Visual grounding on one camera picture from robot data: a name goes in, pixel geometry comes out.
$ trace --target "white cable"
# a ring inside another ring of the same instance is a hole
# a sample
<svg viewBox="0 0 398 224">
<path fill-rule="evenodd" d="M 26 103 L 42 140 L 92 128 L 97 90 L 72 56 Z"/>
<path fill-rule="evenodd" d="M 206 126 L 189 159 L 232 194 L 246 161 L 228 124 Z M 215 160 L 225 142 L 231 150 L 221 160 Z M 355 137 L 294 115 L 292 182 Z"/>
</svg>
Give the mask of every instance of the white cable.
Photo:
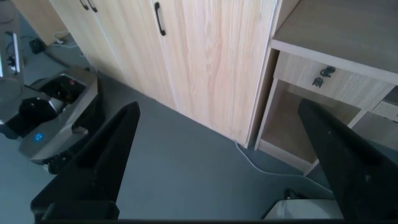
<svg viewBox="0 0 398 224">
<path fill-rule="evenodd" d="M 66 44 L 52 44 L 51 46 L 65 47 L 65 48 L 68 48 L 68 49 L 72 49 L 72 48 L 75 48 L 75 47 L 79 47 L 79 46 L 76 44 L 76 42 L 72 42 L 70 45 L 66 45 Z"/>
<path fill-rule="evenodd" d="M 63 44 L 63 41 L 61 39 L 58 39 L 56 37 L 56 35 L 57 34 L 66 34 L 66 33 L 69 34 L 69 31 L 68 30 L 63 30 L 63 31 L 54 32 L 52 34 L 52 37 L 54 38 L 55 41 L 57 41 L 58 44 Z"/>
<path fill-rule="evenodd" d="M 263 174 L 267 174 L 267 175 L 278 175 L 278 176 L 282 176 L 282 177 L 301 177 L 301 178 L 305 178 L 307 180 L 309 180 L 310 182 L 312 182 L 313 184 L 321 187 L 322 189 L 332 193 L 331 190 L 327 189 L 326 187 L 320 185 L 318 182 L 315 182 L 314 180 L 303 176 L 303 175 L 299 175 L 299 174 L 278 174 L 278 173 L 273 173 L 273 172 L 267 172 L 264 171 L 260 168 L 258 168 L 256 165 L 254 165 L 254 163 L 248 158 L 248 156 L 242 151 L 242 149 L 238 146 L 238 143 L 236 141 L 234 141 L 236 148 L 239 150 L 239 152 L 246 158 L 247 161 L 249 161 L 250 165 L 252 165 L 256 170 L 258 170 L 259 172 L 263 173 Z"/>
</svg>

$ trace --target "gray floor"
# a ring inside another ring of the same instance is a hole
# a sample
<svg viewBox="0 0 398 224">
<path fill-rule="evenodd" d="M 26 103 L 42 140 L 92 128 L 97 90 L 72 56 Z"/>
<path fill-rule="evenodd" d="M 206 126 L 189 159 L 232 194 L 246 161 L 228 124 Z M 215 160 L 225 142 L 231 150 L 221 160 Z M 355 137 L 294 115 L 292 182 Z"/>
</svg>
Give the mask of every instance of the gray floor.
<svg viewBox="0 0 398 224">
<path fill-rule="evenodd" d="M 87 66 L 78 49 L 54 49 L 70 64 Z M 46 55 L 25 53 L 25 82 L 63 70 Z M 104 104 L 109 119 L 138 101 L 141 118 L 117 205 L 120 218 L 258 219 L 290 187 L 313 198 L 332 194 L 303 177 L 258 172 L 234 142 L 106 76 Z M 23 158 L 18 143 L 0 135 L 0 217 L 31 223 L 29 203 L 52 176 Z M 300 172 L 263 152 L 245 150 L 264 170 Z"/>
</svg>

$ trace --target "blue light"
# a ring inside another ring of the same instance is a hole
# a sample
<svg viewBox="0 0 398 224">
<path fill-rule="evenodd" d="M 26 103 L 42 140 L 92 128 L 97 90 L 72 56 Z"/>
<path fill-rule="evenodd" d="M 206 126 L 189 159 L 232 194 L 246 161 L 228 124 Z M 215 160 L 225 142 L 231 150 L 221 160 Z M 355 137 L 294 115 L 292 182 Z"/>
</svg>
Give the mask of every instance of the blue light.
<svg viewBox="0 0 398 224">
<path fill-rule="evenodd" d="M 44 138 L 44 134 L 43 133 L 37 133 L 37 134 L 35 134 L 34 141 L 38 142 L 38 141 L 41 141 L 43 138 Z"/>
</svg>

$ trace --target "white object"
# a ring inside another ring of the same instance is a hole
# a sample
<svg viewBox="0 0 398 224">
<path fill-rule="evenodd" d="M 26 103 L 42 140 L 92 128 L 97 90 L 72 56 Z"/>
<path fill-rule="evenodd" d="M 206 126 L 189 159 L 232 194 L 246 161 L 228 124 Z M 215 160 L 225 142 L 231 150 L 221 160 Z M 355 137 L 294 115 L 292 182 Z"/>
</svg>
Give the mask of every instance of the white object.
<svg viewBox="0 0 398 224">
<path fill-rule="evenodd" d="M 336 200 L 281 200 L 265 219 L 343 219 Z"/>
</svg>

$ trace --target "black plastic part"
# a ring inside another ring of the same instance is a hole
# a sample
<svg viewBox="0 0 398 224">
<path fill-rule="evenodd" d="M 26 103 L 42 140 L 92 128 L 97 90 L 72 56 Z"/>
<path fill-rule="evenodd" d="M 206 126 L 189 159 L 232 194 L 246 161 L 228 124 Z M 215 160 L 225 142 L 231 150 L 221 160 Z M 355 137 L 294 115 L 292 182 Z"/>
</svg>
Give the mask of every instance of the black plastic part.
<svg viewBox="0 0 398 224">
<path fill-rule="evenodd" d="M 81 6 L 83 6 L 84 9 L 89 10 L 87 5 L 83 4 L 83 2 L 81 0 L 79 0 L 79 1 L 80 1 Z"/>
<path fill-rule="evenodd" d="M 317 103 L 298 114 L 344 219 L 397 219 L 398 166 Z"/>
<path fill-rule="evenodd" d="M 45 217 L 57 217 L 58 220 L 69 220 L 69 217 L 80 220 L 118 218 L 119 210 L 110 208 L 109 203 L 116 203 L 118 198 L 139 117 L 138 103 L 130 103 L 95 134 L 32 200 L 30 209 L 35 222 Z M 103 212 L 109 208 L 110 212 L 105 215 Z"/>
<path fill-rule="evenodd" d="M 321 88 L 322 84 L 323 84 L 323 79 L 322 79 L 322 77 L 315 78 L 315 79 L 313 80 L 313 82 L 312 82 L 312 85 L 315 85 L 315 86 L 317 86 L 317 87 L 319 87 L 319 88 Z"/>
<path fill-rule="evenodd" d="M 38 38 L 29 41 L 29 46 L 30 46 L 30 49 L 32 50 L 33 54 L 41 53 L 45 49 L 45 45 Z"/>
<path fill-rule="evenodd" d="M 335 67 L 328 66 L 326 69 L 322 69 L 321 72 L 319 73 L 323 77 L 328 77 L 330 78 L 330 74 L 336 71 Z"/>
<path fill-rule="evenodd" d="M 22 100 L 19 114 L 36 126 L 50 121 L 58 115 L 48 101 L 36 97 Z"/>
<path fill-rule="evenodd" d="M 86 87 L 66 75 L 61 75 L 46 83 L 39 90 L 47 96 L 56 98 L 64 103 L 73 103 L 84 92 Z"/>
<path fill-rule="evenodd" d="M 159 2 L 157 2 L 157 3 L 155 3 L 155 13 L 156 13 L 157 24 L 159 25 L 160 34 L 162 34 L 162 36 L 165 36 L 166 31 L 163 30 L 162 26 L 160 25 L 159 13 L 158 13 L 159 9 L 160 9 L 160 4 L 159 4 Z"/>
<path fill-rule="evenodd" d="M 92 9 L 94 12 L 98 12 L 97 8 L 96 8 L 96 7 L 93 7 L 93 5 L 91 4 L 90 0 L 87 0 L 87 1 L 88 1 L 88 4 L 90 5 L 91 9 Z"/>
</svg>

